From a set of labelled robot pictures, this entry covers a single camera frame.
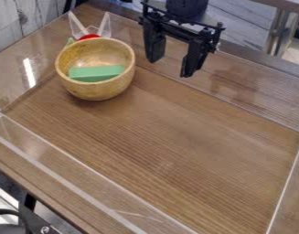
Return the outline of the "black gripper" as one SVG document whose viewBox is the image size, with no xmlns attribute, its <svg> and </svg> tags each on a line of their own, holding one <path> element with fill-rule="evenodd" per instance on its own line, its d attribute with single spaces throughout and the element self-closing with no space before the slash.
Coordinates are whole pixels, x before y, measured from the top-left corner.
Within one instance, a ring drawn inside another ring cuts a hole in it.
<svg viewBox="0 0 299 234">
<path fill-rule="evenodd" d="M 146 55 L 150 63 L 164 56 L 166 36 L 190 41 L 182 60 L 181 77 L 189 78 L 214 53 L 221 42 L 223 23 L 207 14 L 209 0 L 142 0 Z"/>
</svg>

